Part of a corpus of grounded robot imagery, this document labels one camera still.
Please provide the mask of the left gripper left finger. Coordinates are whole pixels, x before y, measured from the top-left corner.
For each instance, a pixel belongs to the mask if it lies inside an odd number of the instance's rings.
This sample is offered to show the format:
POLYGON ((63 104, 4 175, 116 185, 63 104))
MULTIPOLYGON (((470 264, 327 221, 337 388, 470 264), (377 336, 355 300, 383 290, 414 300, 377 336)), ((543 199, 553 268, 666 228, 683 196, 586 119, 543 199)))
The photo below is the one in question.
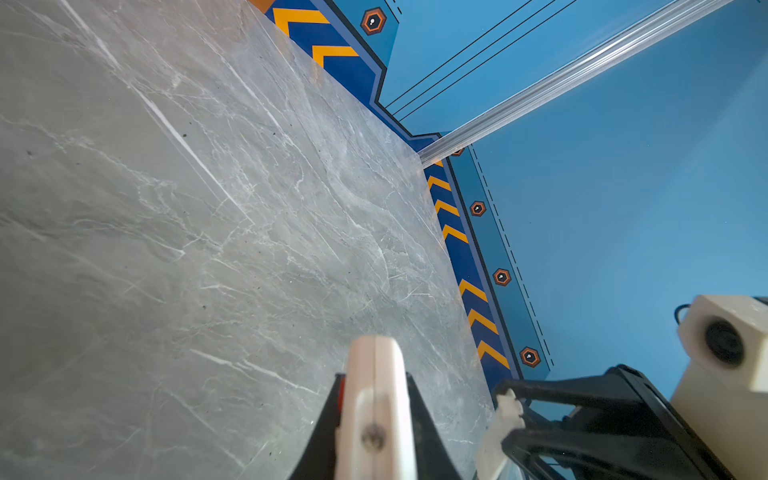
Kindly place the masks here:
POLYGON ((341 422, 345 374, 336 374, 320 416, 290 480, 333 480, 336 468, 336 434, 341 422))

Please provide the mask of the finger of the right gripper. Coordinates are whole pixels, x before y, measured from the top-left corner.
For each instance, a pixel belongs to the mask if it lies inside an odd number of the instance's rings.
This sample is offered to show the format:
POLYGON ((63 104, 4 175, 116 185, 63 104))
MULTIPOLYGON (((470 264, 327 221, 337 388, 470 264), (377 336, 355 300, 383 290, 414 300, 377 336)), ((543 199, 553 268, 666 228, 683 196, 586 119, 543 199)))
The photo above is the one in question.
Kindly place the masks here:
POLYGON ((600 376, 561 381, 508 380, 524 402, 524 429, 654 431, 678 452, 676 479, 717 479, 720 461, 639 371, 620 364, 600 376))
POLYGON ((547 464, 577 479, 676 479, 678 452, 654 431, 612 428, 577 431, 518 429, 501 442, 502 452, 537 479, 561 479, 547 464))

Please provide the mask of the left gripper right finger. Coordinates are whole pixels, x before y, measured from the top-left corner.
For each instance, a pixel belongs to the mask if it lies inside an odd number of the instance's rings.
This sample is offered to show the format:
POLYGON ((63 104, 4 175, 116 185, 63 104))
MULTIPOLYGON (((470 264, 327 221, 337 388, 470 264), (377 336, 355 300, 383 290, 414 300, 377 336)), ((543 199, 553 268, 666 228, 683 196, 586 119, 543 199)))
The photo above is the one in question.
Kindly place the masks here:
POLYGON ((413 376, 406 374, 418 480, 459 480, 413 376))

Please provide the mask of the white remote control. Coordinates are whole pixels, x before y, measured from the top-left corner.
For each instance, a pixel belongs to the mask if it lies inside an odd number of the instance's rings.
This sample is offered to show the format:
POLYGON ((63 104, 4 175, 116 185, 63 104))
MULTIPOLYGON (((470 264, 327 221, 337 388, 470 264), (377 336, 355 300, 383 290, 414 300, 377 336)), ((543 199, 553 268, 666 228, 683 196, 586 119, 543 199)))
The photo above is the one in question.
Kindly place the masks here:
POLYGON ((417 477, 404 358, 391 337, 362 336, 349 348, 334 477, 417 477))

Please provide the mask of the white battery cover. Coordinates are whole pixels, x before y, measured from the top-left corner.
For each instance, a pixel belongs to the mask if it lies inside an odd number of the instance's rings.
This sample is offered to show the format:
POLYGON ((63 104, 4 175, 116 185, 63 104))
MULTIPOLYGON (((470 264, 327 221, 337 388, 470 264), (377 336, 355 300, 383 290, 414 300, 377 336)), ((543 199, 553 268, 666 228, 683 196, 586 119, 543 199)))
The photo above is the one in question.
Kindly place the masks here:
POLYGON ((525 428, 523 405, 511 389, 496 395, 497 408, 476 450, 479 480, 523 480, 517 464, 502 450, 502 441, 513 431, 525 428))

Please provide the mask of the right aluminium corner post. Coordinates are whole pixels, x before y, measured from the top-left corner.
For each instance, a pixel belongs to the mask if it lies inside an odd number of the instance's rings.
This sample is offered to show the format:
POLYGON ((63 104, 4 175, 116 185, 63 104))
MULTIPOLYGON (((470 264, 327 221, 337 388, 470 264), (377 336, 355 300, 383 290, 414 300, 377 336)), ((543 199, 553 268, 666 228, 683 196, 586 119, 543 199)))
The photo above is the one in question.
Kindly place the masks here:
POLYGON ((673 1, 418 152, 431 166, 730 4, 673 1))

